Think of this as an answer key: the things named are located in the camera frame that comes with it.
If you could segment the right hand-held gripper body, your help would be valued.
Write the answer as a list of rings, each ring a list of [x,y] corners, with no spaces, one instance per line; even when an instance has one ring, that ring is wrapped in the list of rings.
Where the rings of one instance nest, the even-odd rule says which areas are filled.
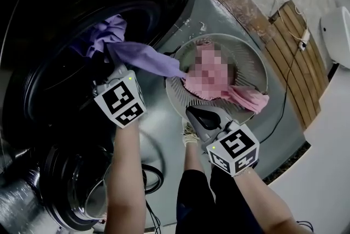
[[[231,176],[237,176],[258,162],[259,141],[247,125],[234,121],[206,146],[210,162]]]

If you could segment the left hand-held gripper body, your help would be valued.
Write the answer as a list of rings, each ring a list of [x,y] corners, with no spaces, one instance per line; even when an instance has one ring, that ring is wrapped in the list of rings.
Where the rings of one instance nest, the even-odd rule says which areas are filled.
[[[135,72],[126,71],[98,86],[94,101],[118,127],[125,128],[147,112]]]

